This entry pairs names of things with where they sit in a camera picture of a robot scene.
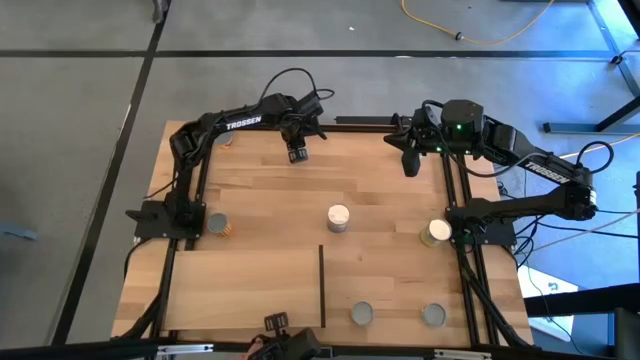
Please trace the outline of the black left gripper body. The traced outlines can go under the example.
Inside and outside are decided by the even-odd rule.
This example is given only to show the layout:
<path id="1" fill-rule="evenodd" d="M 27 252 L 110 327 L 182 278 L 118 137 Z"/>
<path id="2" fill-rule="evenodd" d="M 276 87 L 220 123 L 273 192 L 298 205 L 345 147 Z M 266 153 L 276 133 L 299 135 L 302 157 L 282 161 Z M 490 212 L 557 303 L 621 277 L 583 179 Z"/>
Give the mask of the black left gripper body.
<path id="1" fill-rule="evenodd" d="M 287 145 L 305 145 L 304 125 L 305 117 L 301 114 L 286 114 L 279 120 L 279 131 Z"/>

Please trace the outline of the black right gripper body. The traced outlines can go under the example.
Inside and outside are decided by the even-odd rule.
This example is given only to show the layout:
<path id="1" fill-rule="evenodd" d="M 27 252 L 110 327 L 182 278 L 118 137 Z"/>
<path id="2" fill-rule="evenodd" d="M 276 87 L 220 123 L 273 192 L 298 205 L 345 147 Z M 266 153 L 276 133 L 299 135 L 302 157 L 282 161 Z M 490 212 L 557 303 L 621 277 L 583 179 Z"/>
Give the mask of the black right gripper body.
<path id="1" fill-rule="evenodd" d="M 417 122 L 417 149 L 422 156 L 443 153 L 445 150 L 440 129 L 432 120 L 432 113 L 423 112 Z"/>

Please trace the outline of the tall can blue purple label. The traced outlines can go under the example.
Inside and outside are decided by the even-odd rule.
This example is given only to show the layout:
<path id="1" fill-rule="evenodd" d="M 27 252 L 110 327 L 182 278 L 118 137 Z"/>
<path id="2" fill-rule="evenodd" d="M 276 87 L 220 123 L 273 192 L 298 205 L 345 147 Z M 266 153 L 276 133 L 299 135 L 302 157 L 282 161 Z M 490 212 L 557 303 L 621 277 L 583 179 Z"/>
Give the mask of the tall can blue purple label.
<path id="1" fill-rule="evenodd" d="M 327 227 L 331 232 L 344 232 L 349 224 L 350 211 L 344 204 L 334 204 L 327 211 Z"/>

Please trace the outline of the tall can yellow green label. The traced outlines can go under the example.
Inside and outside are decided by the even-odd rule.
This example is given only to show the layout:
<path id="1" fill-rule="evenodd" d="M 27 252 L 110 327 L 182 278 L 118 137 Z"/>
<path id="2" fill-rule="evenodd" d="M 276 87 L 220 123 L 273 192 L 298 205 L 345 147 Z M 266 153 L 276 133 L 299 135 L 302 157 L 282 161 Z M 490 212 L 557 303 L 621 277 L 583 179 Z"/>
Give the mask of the tall can yellow green label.
<path id="1" fill-rule="evenodd" d="M 446 220 L 433 219 L 421 230 L 419 238 L 423 245 L 435 247 L 449 241 L 452 233 L 452 227 Z"/>

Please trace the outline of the small can orange striped label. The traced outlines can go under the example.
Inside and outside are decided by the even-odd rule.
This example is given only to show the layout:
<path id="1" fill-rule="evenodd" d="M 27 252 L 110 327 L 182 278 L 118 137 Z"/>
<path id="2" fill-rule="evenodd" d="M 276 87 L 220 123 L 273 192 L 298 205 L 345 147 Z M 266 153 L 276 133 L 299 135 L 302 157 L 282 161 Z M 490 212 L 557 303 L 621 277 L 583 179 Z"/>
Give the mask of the small can orange striped label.
<path id="1" fill-rule="evenodd" d="M 207 229 L 216 236 L 226 237 L 230 235 L 232 226 L 225 214 L 214 213 L 207 220 Z"/>

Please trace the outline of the grey can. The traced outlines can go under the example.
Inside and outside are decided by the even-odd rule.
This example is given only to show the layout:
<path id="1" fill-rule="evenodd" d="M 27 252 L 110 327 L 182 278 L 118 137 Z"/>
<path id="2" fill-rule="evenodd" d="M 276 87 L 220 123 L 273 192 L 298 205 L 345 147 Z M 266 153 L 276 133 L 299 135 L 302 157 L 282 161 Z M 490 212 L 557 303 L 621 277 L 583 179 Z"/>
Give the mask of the grey can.
<path id="1" fill-rule="evenodd" d="M 446 324 L 447 312 L 442 305 L 431 303 L 422 309 L 421 318 L 427 326 L 442 327 Z"/>
<path id="2" fill-rule="evenodd" d="M 366 301 L 355 303 L 351 309 L 351 319 L 359 327 L 366 327 L 374 319 L 374 309 Z"/>

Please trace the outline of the black flat bar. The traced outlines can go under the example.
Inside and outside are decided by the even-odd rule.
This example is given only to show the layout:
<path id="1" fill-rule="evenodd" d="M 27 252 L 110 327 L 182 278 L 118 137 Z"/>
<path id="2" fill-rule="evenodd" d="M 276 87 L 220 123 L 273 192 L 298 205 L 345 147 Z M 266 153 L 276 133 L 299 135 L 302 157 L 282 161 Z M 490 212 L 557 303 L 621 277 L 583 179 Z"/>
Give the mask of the black flat bar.
<path id="1" fill-rule="evenodd" d="M 335 122 L 341 125 L 393 125 L 391 116 L 336 116 Z"/>

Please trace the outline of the black floor tape strip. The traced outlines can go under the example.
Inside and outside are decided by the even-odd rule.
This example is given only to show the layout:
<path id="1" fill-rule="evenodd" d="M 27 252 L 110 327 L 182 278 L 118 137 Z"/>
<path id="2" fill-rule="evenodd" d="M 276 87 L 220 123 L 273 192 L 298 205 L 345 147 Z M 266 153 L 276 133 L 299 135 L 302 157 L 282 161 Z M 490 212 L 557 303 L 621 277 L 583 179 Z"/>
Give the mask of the black floor tape strip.
<path id="1" fill-rule="evenodd" d="M 169 8 L 166 12 L 164 22 L 161 24 L 155 24 L 146 50 L 157 50 L 164 30 L 166 18 L 170 11 L 171 3 L 172 0 L 169 0 Z M 97 250 L 100 233 L 104 226 L 105 217 L 110 206 L 115 185 L 154 61 L 154 58 L 142 59 L 142 65 L 136 79 L 123 123 L 120 127 L 113 152 L 109 159 L 105 175 L 100 185 L 98 196 L 91 210 L 89 221 L 80 242 L 67 283 L 65 284 L 63 294 L 60 298 L 54 320 L 51 324 L 50 334 L 48 335 L 47 340 L 49 345 L 64 345 L 68 340 L 69 333 L 75 319 L 76 311 Z"/>
<path id="2" fill-rule="evenodd" d="M 557 58 L 608 61 L 605 50 L 0 50 L 0 58 Z"/>

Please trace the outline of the white sheet blue mark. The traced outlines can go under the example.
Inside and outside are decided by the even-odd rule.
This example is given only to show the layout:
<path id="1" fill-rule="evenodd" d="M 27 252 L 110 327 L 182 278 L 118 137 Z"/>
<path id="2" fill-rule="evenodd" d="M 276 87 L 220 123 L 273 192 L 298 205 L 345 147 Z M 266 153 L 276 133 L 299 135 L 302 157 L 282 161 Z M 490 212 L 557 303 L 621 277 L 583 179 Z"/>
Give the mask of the white sheet blue mark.
<path id="1" fill-rule="evenodd" d="M 565 280 L 523 265 L 518 270 L 521 293 L 525 299 L 540 295 L 575 293 L 579 287 Z M 528 317 L 529 325 L 547 335 L 570 342 L 574 316 Z"/>

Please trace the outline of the black handheld device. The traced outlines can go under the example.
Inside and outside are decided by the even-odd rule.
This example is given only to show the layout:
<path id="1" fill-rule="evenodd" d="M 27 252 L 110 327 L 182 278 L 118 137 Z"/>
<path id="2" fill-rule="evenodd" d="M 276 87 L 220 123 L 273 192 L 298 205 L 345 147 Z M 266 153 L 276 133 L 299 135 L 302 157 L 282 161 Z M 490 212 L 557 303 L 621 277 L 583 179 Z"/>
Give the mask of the black handheld device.
<path id="1" fill-rule="evenodd" d="M 252 345 L 259 342 L 260 346 L 249 351 L 246 360 L 312 360 L 321 353 L 321 345 L 311 328 L 303 328 L 291 335 L 287 332 L 288 326 L 286 312 L 266 316 L 265 330 L 274 335 L 256 335 Z"/>

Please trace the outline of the black floor stand base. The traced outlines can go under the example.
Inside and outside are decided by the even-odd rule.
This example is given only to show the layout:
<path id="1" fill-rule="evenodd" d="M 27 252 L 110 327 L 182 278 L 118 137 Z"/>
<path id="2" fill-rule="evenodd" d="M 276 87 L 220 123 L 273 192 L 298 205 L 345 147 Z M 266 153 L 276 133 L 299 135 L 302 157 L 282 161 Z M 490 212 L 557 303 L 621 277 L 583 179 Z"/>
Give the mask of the black floor stand base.
<path id="1" fill-rule="evenodd" d="M 612 35 L 608 23 L 602 17 L 594 0 L 586 2 L 593 18 L 600 28 L 601 35 L 612 52 L 609 65 L 617 69 L 629 88 L 633 99 L 615 110 L 609 116 L 597 123 L 567 123 L 546 122 L 542 124 L 542 130 L 548 134 L 578 134 L 578 135 L 624 135 L 631 136 L 640 133 L 640 123 L 629 124 L 629 121 L 640 115 L 640 83 L 634 77 L 627 65 L 630 56 L 640 57 L 640 8 L 635 0 L 614 0 L 621 8 L 623 20 L 633 28 L 636 36 L 634 44 L 622 49 L 618 46 Z"/>

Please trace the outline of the dark box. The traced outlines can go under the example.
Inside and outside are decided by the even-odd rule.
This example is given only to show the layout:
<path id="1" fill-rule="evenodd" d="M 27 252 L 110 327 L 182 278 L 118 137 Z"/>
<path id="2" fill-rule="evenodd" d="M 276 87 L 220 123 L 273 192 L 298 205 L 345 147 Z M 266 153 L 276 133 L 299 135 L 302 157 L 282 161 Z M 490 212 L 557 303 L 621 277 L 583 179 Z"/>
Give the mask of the dark box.
<path id="1" fill-rule="evenodd" d="M 615 309 L 614 354 L 617 360 L 640 360 L 640 313 Z"/>

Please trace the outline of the grey flat floor piece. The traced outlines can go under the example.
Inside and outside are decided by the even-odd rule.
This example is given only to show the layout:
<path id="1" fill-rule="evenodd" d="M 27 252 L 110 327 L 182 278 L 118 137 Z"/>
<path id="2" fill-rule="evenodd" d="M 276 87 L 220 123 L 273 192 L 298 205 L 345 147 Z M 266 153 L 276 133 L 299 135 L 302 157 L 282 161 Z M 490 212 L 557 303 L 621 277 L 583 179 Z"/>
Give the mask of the grey flat floor piece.
<path id="1" fill-rule="evenodd" d="M 39 237 L 38 233 L 33 230 L 9 223 L 0 223 L 0 234 L 32 241 L 37 240 Z"/>

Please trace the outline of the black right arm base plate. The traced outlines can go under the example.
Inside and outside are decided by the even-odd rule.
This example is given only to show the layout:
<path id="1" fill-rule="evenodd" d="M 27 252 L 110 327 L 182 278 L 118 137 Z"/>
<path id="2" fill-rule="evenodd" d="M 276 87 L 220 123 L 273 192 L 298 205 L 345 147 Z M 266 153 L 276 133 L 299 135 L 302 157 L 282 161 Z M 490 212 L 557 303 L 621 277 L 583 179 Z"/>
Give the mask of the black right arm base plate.
<path id="1" fill-rule="evenodd" d="M 452 228 L 452 240 L 464 245 L 511 246 L 516 243 L 510 220 L 491 217 L 478 218 L 463 214 L 464 208 L 449 207 L 445 219 Z"/>

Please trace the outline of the silver bracket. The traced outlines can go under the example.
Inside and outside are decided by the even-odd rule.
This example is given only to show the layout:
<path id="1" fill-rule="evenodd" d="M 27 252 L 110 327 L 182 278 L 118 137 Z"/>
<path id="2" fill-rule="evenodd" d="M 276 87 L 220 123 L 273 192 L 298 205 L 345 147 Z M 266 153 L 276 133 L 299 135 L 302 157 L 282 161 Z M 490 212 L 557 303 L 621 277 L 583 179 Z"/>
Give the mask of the silver bracket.
<path id="1" fill-rule="evenodd" d="M 435 349 L 434 360 L 493 360 L 486 352 L 455 349 Z"/>
<path id="2" fill-rule="evenodd" d="M 159 346 L 156 355 L 171 357 L 183 354 L 209 353 L 213 351 L 213 344 L 173 344 Z"/>

